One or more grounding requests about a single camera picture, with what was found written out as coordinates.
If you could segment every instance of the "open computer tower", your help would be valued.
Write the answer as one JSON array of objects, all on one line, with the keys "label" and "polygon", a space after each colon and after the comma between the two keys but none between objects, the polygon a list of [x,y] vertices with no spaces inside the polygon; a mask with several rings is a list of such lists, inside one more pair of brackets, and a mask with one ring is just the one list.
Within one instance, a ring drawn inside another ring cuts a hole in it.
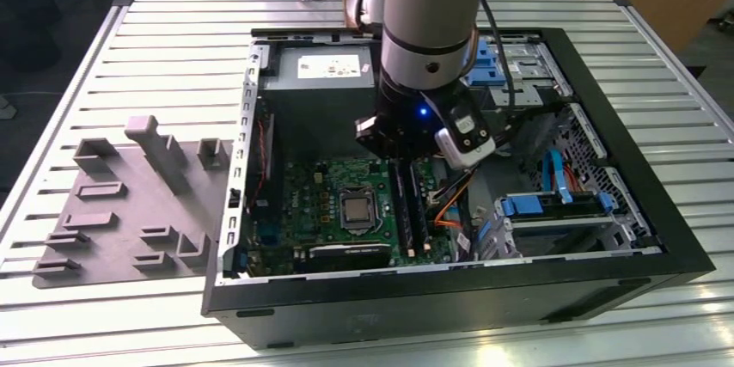
[{"label": "open computer tower", "polygon": [[463,173],[355,141],[377,40],[252,36],[201,308],[252,347],[587,319],[714,269],[563,30],[502,30],[511,73],[480,34],[476,104],[503,131],[512,76],[522,114]]}]

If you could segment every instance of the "label sticker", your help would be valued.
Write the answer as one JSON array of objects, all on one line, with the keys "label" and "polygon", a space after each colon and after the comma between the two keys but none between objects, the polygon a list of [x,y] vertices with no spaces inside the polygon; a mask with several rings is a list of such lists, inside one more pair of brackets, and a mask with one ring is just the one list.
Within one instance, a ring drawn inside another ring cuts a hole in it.
[{"label": "label sticker", "polygon": [[468,252],[468,246],[471,245],[471,241],[468,240],[467,236],[463,235],[463,232],[460,232],[459,236],[456,237],[456,243],[459,244],[460,249]]},{"label": "label sticker", "polygon": [[464,116],[456,120],[456,129],[460,133],[468,133],[474,129],[474,119],[471,116]]},{"label": "label sticker", "polygon": [[297,58],[297,78],[359,77],[357,55],[309,55]]}]

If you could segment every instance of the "motherboard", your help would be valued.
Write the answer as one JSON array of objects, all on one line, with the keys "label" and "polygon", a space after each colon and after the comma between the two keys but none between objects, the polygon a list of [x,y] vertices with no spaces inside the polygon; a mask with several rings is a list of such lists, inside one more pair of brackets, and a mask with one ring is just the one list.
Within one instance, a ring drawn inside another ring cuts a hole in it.
[{"label": "motherboard", "polygon": [[[414,167],[426,199],[436,189],[430,160]],[[379,159],[288,162],[280,218],[256,222],[264,275],[305,272],[305,254],[312,263],[319,255],[329,263],[335,255],[363,255],[367,261],[384,260],[387,267],[450,262],[446,235],[431,237],[423,254],[407,256],[400,249],[391,185]]]}]

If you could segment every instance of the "red cable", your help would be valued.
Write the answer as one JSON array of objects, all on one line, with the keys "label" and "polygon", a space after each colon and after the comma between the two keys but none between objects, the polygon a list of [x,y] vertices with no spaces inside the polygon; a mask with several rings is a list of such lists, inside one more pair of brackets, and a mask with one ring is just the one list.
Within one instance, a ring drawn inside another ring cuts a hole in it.
[{"label": "red cable", "polygon": [[260,131],[260,166],[263,168],[263,175],[260,176],[260,183],[256,185],[255,194],[252,195],[252,200],[249,201],[249,209],[252,209],[252,206],[255,206],[255,201],[257,200],[257,195],[260,194],[260,189],[263,189],[263,185],[265,184],[265,137],[264,137],[264,131],[263,131],[263,122],[256,122],[256,127]]},{"label": "red cable", "polygon": [[575,191],[580,191],[582,190],[582,185],[578,181],[578,178],[575,177],[574,170],[568,166],[564,166],[563,170],[566,171],[566,173],[568,175],[568,180],[571,181],[570,183],[571,183],[572,189]]}]

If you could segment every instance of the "gray block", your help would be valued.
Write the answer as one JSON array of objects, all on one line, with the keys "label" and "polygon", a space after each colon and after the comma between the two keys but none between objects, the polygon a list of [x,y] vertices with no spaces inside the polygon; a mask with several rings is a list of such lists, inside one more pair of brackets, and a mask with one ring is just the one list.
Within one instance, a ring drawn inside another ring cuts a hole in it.
[{"label": "gray block", "polygon": [[171,225],[140,228],[140,239],[148,245],[176,245],[179,233]]},{"label": "gray block", "polygon": [[151,167],[159,173],[171,192],[179,195],[191,190],[180,169],[184,155],[173,137],[163,138],[157,128],[159,122],[155,116],[131,116],[127,121],[125,136],[137,142]]},{"label": "gray block", "polygon": [[209,241],[207,234],[200,234],[196,244],[188,236],[179,237],[179,245],[175,249],[175,256],[189,268],[200,268],[207,265]]},{"label": "gray block", "polygon": [[61,226],[65,229],[113,228],[116,225],[117,225],[117,216],[115,215],[113,212],[96,212],[92,214],[68,214],[65,218],[63,218],[63,224],[61,224]]},{"label": "gray block", "polygon": [[229,168],[229,156],[220,139],[201,139],[199,141],[196,156],[205,170],[216,171]]},{"label": "gray block", "polygon": [[83,185],[76,191],[76,195],[81,199],[124,197],[125,194],[125,184],[119,181]]},{"label": "gray block", "polygon": [[[207,255],[208,238],[203,241],[201,236],[216,236],[228,168],[201,167],[199,142],[177,143],[168,137],[160,137],[160,142],[168,154],[176,146],[181,150],[183,162],[175,160],[176,155],[171,159],[191,191],[172,194],[140,148],[112,148],[116,155],[101,156],[109,173],[79,172],[40,261],[45,266],[35,270],[37,288],[203,274],[196,257],[200,250]],[[231,153],[232,142],[223,142],[223,150]],[[73,242],[69,233],[85,236],[88,242]],[[183,235],[187,242],[180,243]],[[151,255],[160,253],[167,258],[155,264]]]},{"label": "gray block", "polygon": [[171,256],[164,251],[136,255],[133,261],[133,267],[140,272],[161,272],[169,270],[175,265]]},{"label": "gray block", "polygon": [[117,150],[105,138],[81,139],[73,162],[88,174],[109,174],[105,159],[117,156]]},{"label": "gray block", "polygon": [[67,259],[40,260],[33,268],[36,278],[44,280],[71,280],[80,275],[81,265]]},{"label": "gray block", "polygon": [[91,239],[79,231],[52,232],[44,244],[59,252],[91,247]]}]

